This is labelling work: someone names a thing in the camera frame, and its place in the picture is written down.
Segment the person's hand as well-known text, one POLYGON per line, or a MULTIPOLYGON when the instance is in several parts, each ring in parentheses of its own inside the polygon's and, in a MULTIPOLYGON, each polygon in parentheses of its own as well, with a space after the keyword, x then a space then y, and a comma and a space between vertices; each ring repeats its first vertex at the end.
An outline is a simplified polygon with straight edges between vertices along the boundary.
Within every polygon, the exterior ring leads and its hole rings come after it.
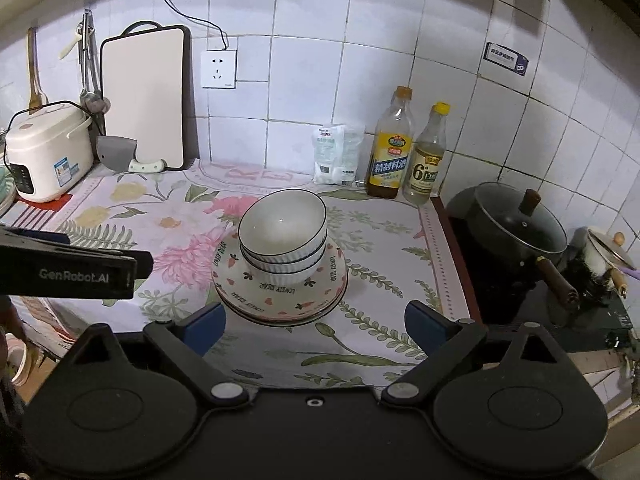
POLYGON ((21 319, 18 317, 17 310, 13 307, 11 299, 9 296, 1 296, 0 297, 0 325, 1 325, 1 335, 0 335, 0 370, 1 374, 4 374, 6 371, 6 362, 8 362, 8 344, 6 343, 6 334, 12 334, 17 339, 21 340, 26 344, 27 355, 29 359, 32 361, 32 364, 35 364, 38 360, 38 350, 37 347, 32 344, 24 331, 24 327, 21 319))

